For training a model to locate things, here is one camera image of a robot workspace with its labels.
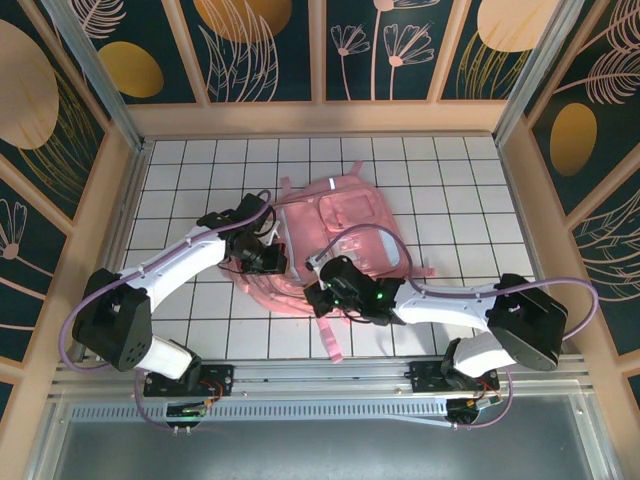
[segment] grid floor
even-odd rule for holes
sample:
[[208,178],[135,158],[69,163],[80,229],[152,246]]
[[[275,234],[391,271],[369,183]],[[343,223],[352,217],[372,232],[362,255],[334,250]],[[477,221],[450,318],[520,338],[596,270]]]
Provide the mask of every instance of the grid floor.
[[[377,185],[414,262],[436,269],[431,285],[478,285],[532,267],[490,137],[297,138],[157,142],[130,234],[125,267],[189,231],[208,211],[234,208],[247,192],[281,194],[347,173]],[[331,319],[345,356],[443,354],[470,328],[440,324],[347,325]],[[217,267],[178,288],[153,313],[153,331],[204,359],[325,358],[315,321],[271,314]]]

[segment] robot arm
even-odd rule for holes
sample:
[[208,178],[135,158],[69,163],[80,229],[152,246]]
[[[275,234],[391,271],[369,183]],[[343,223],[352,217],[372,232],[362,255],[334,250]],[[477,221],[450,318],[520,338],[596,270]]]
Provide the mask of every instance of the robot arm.
[[[442,373],[452,382],[459,375],[477,378],[514,363],[541,371],[557,367],[567,311],[538,288],[500,295],[502,289],[527,283],[519,275],[505,274],[496,285],[424,286],[445,294],[437,297],[417,291],[404,279],[373,280],[344,256],[328,260],[319,272],[319,281],[305,289],[317,317],[337,308],[382,326],[433,322],[482,331],[451,342]],[[489,292],[494,295],[487,298]]]
[[255,217],[262,208],[264,201],[248,194],[236,210],[200,218],[183,240],[141,265],[118,273],[106,269],[95,272],[89,278],[85,297],[137,271],[142,275],[90,302],[76,317],[73,338],[122,372],[138,368],[177,382],[197,382],[200,358],[185,346],[153,335],[151,314],[190,278],[230,257],[238,260],[241,273],[283,273],[284,245],[265,245],[257,233],[264,227],[270,209],[242,227],[202,235]]

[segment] leaf illustration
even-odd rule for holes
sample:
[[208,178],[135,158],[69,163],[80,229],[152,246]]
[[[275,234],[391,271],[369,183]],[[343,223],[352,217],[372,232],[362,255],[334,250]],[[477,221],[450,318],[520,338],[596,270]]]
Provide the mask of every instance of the leaf illustration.
[[214,3],[203,1],[213,25],[213,36],[200,31],[209,50],[207,90],[215,102],[270,101],[278,86],[278,52],[273,34],[264,18],[245,3],[246,19],[230,0],[221,0],[224,15]]
[[602,55],[588,77],[577,83],[586,84],[592,102],[624,104],[640,87],[640,50],[631,53],[612,50]]
[[127,14],[124,0],[71,0],[71,5],[89,38],[108,38]]
[[640,48],[640,0],[619,0],[605,32],[611,46],[619,52]]

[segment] pink fabric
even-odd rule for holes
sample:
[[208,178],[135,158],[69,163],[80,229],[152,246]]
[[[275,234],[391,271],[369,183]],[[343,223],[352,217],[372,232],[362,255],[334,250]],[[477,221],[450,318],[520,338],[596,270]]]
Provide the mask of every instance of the pink fabric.
[[[374,223],[400,236],[382,194],[358,178],[361,167],[362,161],[357,161],[349,174],[317,180],[299,192],[291,192],[291,183],[287,177],[283,178],[283,190],[289,193],[273,207],[280,221],[278,241],[286,245],[287,272],[283,275],[227,273],[236,286],[272,312],[313,316],[313,309],[304,298],[304,288],[317,281],[317,276],[307,270],[307,258],[320,253],[334,237],[352,225]],[[348,255],[356,267],[374,278],[409,274],[409,263],[400,249],[391,237],[384,237],[376,229],[353,232],[343,237],[336,247],[332,255]],[[414,270],[413,275],[429,276],[427,270]],[[339,362],[342,353],[329,322],[320,318],[317,324],[331,360]]]

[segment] purple cable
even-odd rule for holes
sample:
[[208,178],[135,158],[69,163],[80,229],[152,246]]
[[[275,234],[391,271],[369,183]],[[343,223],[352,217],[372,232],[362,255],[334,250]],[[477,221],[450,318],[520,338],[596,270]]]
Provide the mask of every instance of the purple cable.
[[85,308],[89,303],[93,302],[95,299],[101,297],[102,295],[104,295],[105,293],[118,288],[120,285],[123,285],[127,282],[130,282],[131,280],[135,280],[138,277],[141,277],[143,275],[146,275],[149,272],[152,272],[153,270],[155,270],[158,267],[161,267],[162,265],[166,264],[167,262],[170,262],[171,260],[173,260],[176,256],[180,255],[182,252],[184,252],[185,250],[191,248],[191,244],[194,242],[198,242],[200,240],[203,240],[205,238],[208,238],[210,236],[213,235],[217,235],[220,232],[224,232],[227,230],[232,230],[234,228],[238,228],[238,227],[242,227],[244,225],[247,225],[251,222],[253,222],[254,220],[256,220],[257,218],[261,217],[264,212],[267,211],[268,208],[270,208],[269,202],[271,201],[271,192],[269,190],[262,190],[260,193],[258,193],[258,197],[262,196],[263,194],[267,195],[264,204],[262,205],[262,207],[260,207],[260,210],[258,210],[258,212],[245,219],[242,220],[240,222],[236,222],[236,223],[232,223],[229,225],[224,225],[222,227],[218,227],[218,228],[214,228],[213,230],[209,230],[207,232],[202,232],[199,233],[198,235],[196,235],[195,237],[189,239],[189,240],[185,240],[178,248],[176,248],[175,250],[168,252],[166,255],[160,257],[158,260],[156,260],[153,263],[150,263],[149,265],[144,265],[142,267],[141,270],[132,273],[131,275],[128,275],[124,278],[120,278],[118,280],[116,280],[113,283],[110,283],[109,285],[105,285],[104,287],[96,290],[95,292],[93,292],[92,294],[88,295],[86,298],[84,298],[77,306],[76,308],[74,308],[71,313],[69,314],[69,316],[66,318],[66,320],[64,321],[64,323],[62,324],[62,328],[60,329],[60,335],[58,336],[58,352],[60,353],[60,358],[62,359],[62,362],[70,369],[73,370],[74,372],[77,373],[88,373],[88,372],[101,372],[101,371],[105,371],[108,370],[111,365],[109,365],[108,363],[102,364],[102,365],[97,365],[97,366],[93,366],[93,367],[79,367],[78,365],[76,365],[75,363],[73,363],[71,361],[71,359],[69,358],[69,356],[67,355],[67,352],[64,348],[64,344],[65,344],[65,340],[67,338],[67,334],[69,332],[69,329],[71,328],[72,322],[73,320],[76,318],[76,316],[78,315],[78,313],[80,313],[80,311]]
[[509,412],[509,409],[511,408],[511,404],[513,403],[513,378],[511,378],[511,372],[509,371],[508,368],[504,369],[504,373],[507,374],[507,382],[509,384],[509,397],[507,398],[507,406],[504,407],[504,410],[500,412],[500,415],[498,415],[493,420],[489,420],[488,422],[471,424],[471,425],[460,425],[461,427],[464,427],[468,430],[473,430],[475,428],[490,427],[491,425],[495,425],[496,423],[498,423],[507,415],[507,412]]
[[[333,238],[333,240],[331,240],[329,242],[329,245],[327,245],[324,248],[324,250],[322,250],[316,256],[316,261],[319,261],[323,256],[325,256],[327,254],[327,252],[329,252],[329,250],[331,250],[331,248],[343,236],[348,235],[349,233],[353,232],[354,230],[360,230],[362,228],[375,228],[375,229],[378,229],[378,230],[380,230],[382,232],[385,232],[388,235],[390,235],[395,240],[395,242],[398,244],[398,246],[402,249],[402,251],[405,254],[405,256],[407,257],[407,261],[409,263],[409,272],[413,271],[413,260],[411,259],[411,254],[409,253],[409,250],[407,249],[407,246],[404,244],[404,242],[393,231],[391,231],[388,228],[383,227],[381,225],[376,225],[375,223],[361,223],[359,225],[353,225],[352,227],[349,227],[349,228],[343,230],[335,238]],[[586,287],[589,290],[589,292],[591,293],[591,297],[592,297],[591,308],[589,309],[589,312],[584,317],[584,319],[580,323],[578,323],[578,325],[576,325],[574,328],[572,328],[571,330],[569,330],[567,333],[564,334],[564,336],[562,337],[562,340],[567,340],[567,339],[573,337],[575,334],[577,334],[583,328],[585,328],[589,324],[589,322],[593,319],[593,316],[595,315],[596,311],[598,310],[598,291],[589,282],[587,282],[585,280],[582,280],[580,278],[573,278],[573,277],[550,278],[550,279],[546,279],[546,280],[538,280],[538,281],[531,282],[531,283],[525,283],[523,285],[517,285],[515,287],[504,288],[502,290],[494,290],[494,291],[491,291],[491,292],[478,292],[478,293],[435,292],[435,291],[429,290],[428,288],[424,288],[424,287],[421,287],[420,285],[418,285],[416,283],[416,281],[411,277],[411,274],[409,275],[408,281],[409,281],[409,284],[418,293],[422,293],[422,294],[428,295],[430,297],[449,298],[449,299],[458,299],[458,300],[475,300],[475,299],[479,299],[479,298],[491,298],[491,297],[497,297],[499,295],[509,295],[509,294],[512,294],[512,293],[522,292],[522,291],[525,291],[525,290],[530,290],[532,288],[546,287],[548,285],[557,285],[557,284],[560,284],[560,283],[565,283],[565,284],[566,283],[570,283],[570,284],[575,284],[575,285],[582,285],[583,287]]]

